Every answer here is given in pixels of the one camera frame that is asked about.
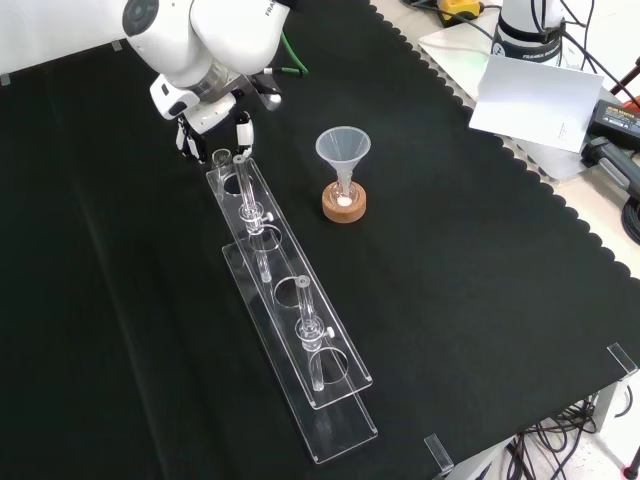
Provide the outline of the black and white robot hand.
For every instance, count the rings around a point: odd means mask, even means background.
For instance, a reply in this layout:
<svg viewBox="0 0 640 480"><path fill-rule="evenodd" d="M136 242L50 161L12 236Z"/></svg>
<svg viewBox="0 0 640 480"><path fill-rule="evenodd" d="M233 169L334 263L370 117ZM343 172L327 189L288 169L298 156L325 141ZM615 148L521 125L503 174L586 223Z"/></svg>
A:
<svg viewBox="0 0 640 480"><path fill-rule="evenodd" d="M270 111L282 102L281 89L271 75L231 75L217 82L204 79L191 89L173 86L160 75L150 87L156 109L166 120L176 120L176 148L200 163L208 161L204 135L226 120L240 100L255 93Z"/></svg>

